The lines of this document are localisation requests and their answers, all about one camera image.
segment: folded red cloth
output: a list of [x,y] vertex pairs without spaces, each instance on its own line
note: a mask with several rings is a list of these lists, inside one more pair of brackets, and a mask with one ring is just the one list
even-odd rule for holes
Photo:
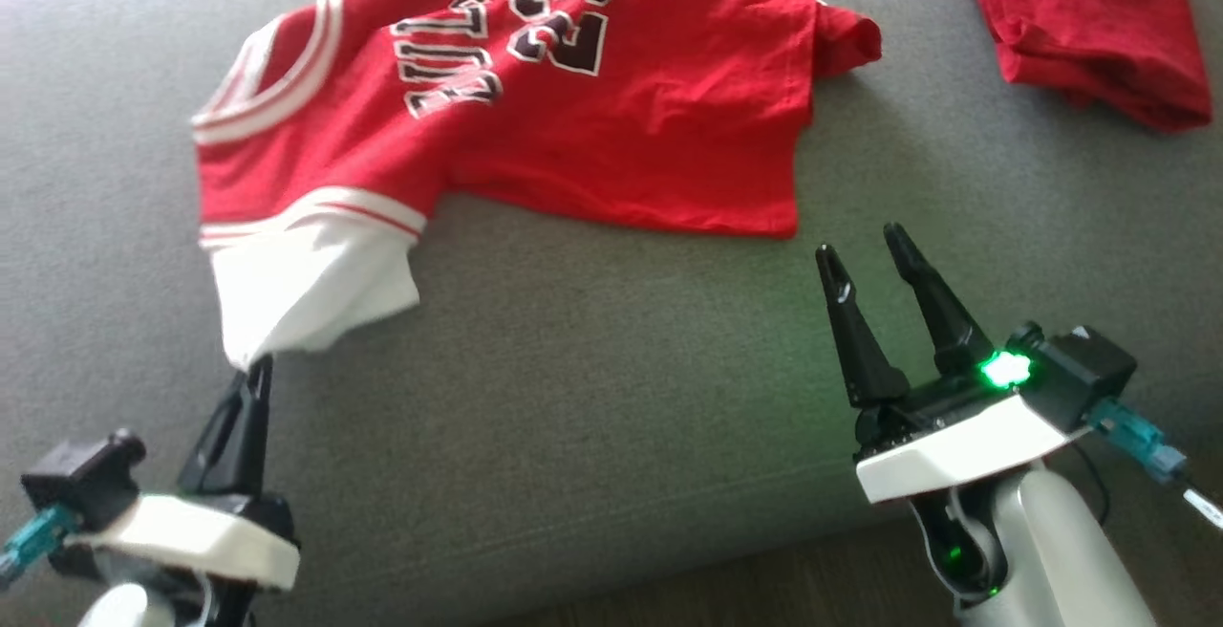
[[816,7],[816,79],[877,61],[883,53],[883,35],[873,20],[823,1]]
[[1189,0],[978,0],[1008,82],[1103,99],[1168,132],[1211,121]]

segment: bulls jersey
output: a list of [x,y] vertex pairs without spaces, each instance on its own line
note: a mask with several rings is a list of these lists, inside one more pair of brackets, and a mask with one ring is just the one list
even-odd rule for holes
[[817,0],[317,0],[193,117],[226,356],[324,348],[418,301],[445,191],[654,230],[796,227],[812,79],[879,55]]

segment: gray couch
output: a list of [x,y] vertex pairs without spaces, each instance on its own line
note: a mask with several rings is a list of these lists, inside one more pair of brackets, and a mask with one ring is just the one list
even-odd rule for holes
[[[144,435],[166,488],[230,370],[187,116],[309,0],[0,0],[0,527],[65,436]],[[462,625],[878,519],[813,264],[838,244],[882,345],[933,375],[881,227],[996,340],[1092,323],[1192,447],[1223,423],[1223,123],[1175,138],[998,76],[974,0],[828,0],[884,57],[816,92],[786,243],[446,197],[423,306],[278,365],[269,479],[305,539],[262,625]],[[1192,0],[1223,99],[1223,0]],[[0,625],[73,625],[43,568]]]

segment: green led light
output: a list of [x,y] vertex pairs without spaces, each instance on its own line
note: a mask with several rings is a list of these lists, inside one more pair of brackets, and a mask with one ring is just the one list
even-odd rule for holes
[[1032,361],[1013,353],[994,353],[981,365],[981,374],[997,387],[1015,386],[1031,379]]

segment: wooden floor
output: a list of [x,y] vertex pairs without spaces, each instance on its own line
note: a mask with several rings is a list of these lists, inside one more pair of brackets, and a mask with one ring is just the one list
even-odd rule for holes
[[[1223,457],[1195,475],[1223,490]],[[1058,462],[1088,505],[1098,499],[1075,462]],[[1223,626],[1223,534],[1175,493],[1128,463],[1106,472],[1106,532],[1163,627]],[[610,595],[498,622],[495,627],[954,626],[916,523],[778,549]]]

